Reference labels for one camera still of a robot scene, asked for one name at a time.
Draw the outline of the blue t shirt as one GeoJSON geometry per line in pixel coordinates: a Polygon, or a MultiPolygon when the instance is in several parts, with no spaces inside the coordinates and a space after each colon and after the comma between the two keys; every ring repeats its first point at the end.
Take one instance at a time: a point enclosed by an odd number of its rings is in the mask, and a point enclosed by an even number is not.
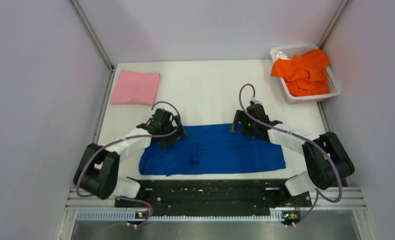
{"type": "Polygon", "coordinates": [[[186,137],[162,149],[147,147],[138,170],[142,175],[246,174],[286,168],[280,145],[231,132],[230,124],[185,126],[186,137]]]}

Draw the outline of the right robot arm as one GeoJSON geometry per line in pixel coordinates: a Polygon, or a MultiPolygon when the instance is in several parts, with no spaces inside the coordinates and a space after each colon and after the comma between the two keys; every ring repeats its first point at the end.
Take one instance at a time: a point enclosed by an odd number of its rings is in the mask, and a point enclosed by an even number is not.
{"type": "Polygon", "coordinates": [[[338,187],[338,196],[328,199],[337,203],[343,196],[344,178],[355,172],[355,167],[338,136],[331,132],[314,134],[273,120],[265,114],[260,103],[251,102],[246,109],[235,112],[231,132],[283,146],[304,157],[306,169],[287,179],[279,187],[279,201],[292,206],[299,195],[315,190],[320,193],[338,187]]]}

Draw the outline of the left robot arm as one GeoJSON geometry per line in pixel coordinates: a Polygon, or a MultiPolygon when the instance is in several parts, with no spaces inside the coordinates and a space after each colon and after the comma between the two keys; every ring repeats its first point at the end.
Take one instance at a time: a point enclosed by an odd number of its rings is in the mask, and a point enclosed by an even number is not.
{"type": "Polygon", "coordinates": [[[147,122],[140,123],[120,139],[104,145],[89,144],[73,177],[77,195],[101,200],[126,197],[134,207],[143,205],[146,193],[140,189],[141,185],[119,175],[121,161],[152,145],[170,148],[184,137],[187,133],[180,114],[158,108],[147,122]]]}

